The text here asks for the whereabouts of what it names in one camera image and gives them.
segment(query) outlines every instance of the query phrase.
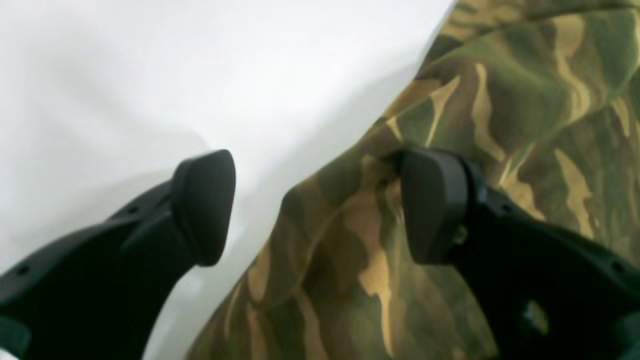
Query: white backdrop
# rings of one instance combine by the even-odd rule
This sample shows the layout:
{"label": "white backdrop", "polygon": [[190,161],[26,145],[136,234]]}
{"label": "white backdrop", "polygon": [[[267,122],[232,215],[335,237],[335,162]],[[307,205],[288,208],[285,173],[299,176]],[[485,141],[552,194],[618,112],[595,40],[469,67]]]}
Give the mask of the white backdrop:
{"label": "white backdrop", "polygon": [[181,159],[229,149],[223,260],[178,283],[145,355],[179,359],[282,195],[376,120],[451,2],[2,1],[0,271],[101,221]]}

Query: camouflage jacket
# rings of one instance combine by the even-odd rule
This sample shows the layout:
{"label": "camouflage jacket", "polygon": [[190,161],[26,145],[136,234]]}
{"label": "camouflage jacket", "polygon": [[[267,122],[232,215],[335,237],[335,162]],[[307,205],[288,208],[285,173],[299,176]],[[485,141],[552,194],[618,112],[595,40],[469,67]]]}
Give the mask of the camouflage jacket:
{"label": "camouflage jacket", "polygon": [[497,353],[461,277],[417,266],[407,145],[475,161],[532,216],[640,265],[639,0],[462,0],[350,150],[285,196],[187,359],[476,359]]}

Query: white sheet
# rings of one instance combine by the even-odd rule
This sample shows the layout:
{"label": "white sheet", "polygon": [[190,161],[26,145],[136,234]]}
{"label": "white sheet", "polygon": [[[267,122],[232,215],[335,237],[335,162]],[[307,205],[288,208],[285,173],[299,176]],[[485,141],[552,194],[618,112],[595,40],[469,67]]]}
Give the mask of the white sheet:
{"label": "white sheet", "polygon": [[181,280],[145,355],[180,358],[285,191],[376,120],[451,1],[3,1],[0,271],[101,221],[182,158],[229,149],[223,261]]}

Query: tan camouflage pattern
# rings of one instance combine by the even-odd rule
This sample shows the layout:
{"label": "tan camouflage pattern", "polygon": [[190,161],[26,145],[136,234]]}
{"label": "tan camouflage pattern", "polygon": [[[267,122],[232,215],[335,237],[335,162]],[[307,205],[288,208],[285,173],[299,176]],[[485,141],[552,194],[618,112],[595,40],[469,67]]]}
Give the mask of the tan camouflage pattern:
{"label": "tan camouflage pattern", "polygon": [[291,189],[187,359],[482,359],[497,348],[451,267],[411,261],[394,158],[476,161],[532,216],[640,265],[640,1],[463,0],[415,80]]}

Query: black rubber tip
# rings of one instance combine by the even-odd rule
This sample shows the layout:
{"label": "black rubber tip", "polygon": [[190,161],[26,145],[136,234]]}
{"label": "black rubber tip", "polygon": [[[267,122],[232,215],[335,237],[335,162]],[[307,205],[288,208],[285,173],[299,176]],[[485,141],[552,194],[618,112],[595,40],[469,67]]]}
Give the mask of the black rubber tip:
{"label": "black rubber tip", "polygon": [[235,191],[236,168],[227,150],[184,160],[173,175],[173,217],[200,266],[222,257]]}
{"label": "black rubber tip", "polygon": [[414,262],[442,264],[467,211],[467,178],[458,158],[411,149],[401,164],[404,224]]}

